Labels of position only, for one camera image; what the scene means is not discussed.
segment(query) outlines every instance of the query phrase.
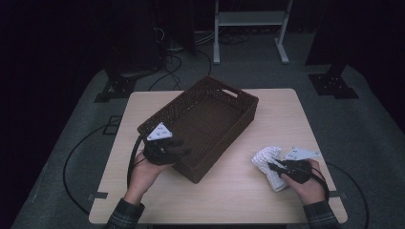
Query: person's right hand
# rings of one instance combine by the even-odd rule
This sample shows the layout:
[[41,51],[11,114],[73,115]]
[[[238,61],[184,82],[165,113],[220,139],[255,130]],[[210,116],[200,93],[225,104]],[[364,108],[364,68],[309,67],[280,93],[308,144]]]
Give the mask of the person's right hand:
[[131,181],[123,199],[138,206],[143,194],[152,186],[158,175],[173,164],[157,165],[151,163],[145,158],[143,152],[135,157],[134,163],[136,166],[132,171]]
[[[308,159],[308,162],[310,163],[312,168],[321,171],[319,169],[318,161]],[[322,176],[314,169],[312,169],[312,172],[316,176],[321,178]],[[295,182],[292,178],[290,178],[286,174],[281,174],[281,178],[289,185],[289,187],[291,187],[295,191],[295,193],[297,193],[298,197],[301,199],[301,202],[304,205],[325,200],[325,190],[322,187],[322,185],[314,178],[311,178],[310,180],[308,180],[303,184]]]

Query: basket handle hole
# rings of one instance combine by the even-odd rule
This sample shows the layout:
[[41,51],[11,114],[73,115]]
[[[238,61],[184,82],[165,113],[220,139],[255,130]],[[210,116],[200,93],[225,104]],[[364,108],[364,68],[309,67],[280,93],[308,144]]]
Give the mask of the basket handle hole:
[[223,89],[223,92],[226,93],[226,94],[232,95],[232,96],[234,96],[234,97],[238,97],[237,94],[235,94],[235,93],[233,93],[233,92],[231,92],[231,91],[229,91],[229,90],[227,90],[227,89]]

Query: floor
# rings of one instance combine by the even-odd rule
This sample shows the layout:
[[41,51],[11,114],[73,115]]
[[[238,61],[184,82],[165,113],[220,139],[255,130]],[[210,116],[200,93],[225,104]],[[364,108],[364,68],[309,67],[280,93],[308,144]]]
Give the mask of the floor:
[[[321,152],[330,163],[336,187],[346,196],[343,202],[349,219],[343,228],[363,228],[367,211],[370,213],[369,228],[403,228],[404,133],[373,95],[365,78],[350,66],[343,71],[342,77],[355,90],[358,99],[335,99],[316,93],[308,74],[323,73],[329,66],[305,66],[313,33],[287,33],[284,43],[290,59],[287,65],[280,61],[274,37],[273,33],[252,34],[247,42],[222,45],[221,64],[217,66],[211,65],[207,58],[212,58],[212,46],[198,47],[207,56],[202,52],[197,52],[196,56],[188,52],[174,54],[176,57],[168,57],[166,61],[169,71],[179,67],[175,76],[164,77],[151,91],[186,90],[208,74],[241,89],[294,89]],[[135,91],[148,91],[165,74],[167,71],[161,70],[143,77],[137,82]],[[92,196],[101,180],[115,136],[103,135],[102,131],[88,134],[104,125],[110,116],[122,115],[127,102],[126,98],[120,98],[95,103],[106,82],[107,75],[102,71],[89,84],[12,228],[102,227],[90,223],[84,212],[91,209]],[[84,211],[68,197],[63,177]],[[364,193],[367,210],[356,185]],[[307,228],[307,225],[288,225],[288,228]]]

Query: brown basket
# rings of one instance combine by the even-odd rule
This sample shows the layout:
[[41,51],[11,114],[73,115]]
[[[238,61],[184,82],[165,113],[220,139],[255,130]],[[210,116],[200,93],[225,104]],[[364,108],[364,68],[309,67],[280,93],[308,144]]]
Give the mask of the brown basket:
[[148,134],[163,122],[184,139],[184,156],[174,168],[194,183],[220,158],[254,119],[259,98],[206,76],[138,127]]

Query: wooden table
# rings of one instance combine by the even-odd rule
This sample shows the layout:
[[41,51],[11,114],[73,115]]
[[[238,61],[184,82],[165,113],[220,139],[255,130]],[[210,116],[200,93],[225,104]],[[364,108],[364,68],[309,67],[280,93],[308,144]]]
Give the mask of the wooden table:
[[[252,162],[266,146],[282,153],[291,147],[320,152],[296,92],[292,89],[245,90],[259,97],[253,122],[224,152],[198,184],[177,171],[164,171],[143,196],[146,209],[139,223],[300,223],[306,222],[302,204],[292,189],[275,193]],[[96,198],[89,216],[91,223],[106,223],[126,191],[128,161],[139,136],[137,127],[181,92],[135,92],[122,118]],[[336,190],[324,159],[320,162],[330,190]],[[339,222],[347,220],[340,198],[330,206]]]

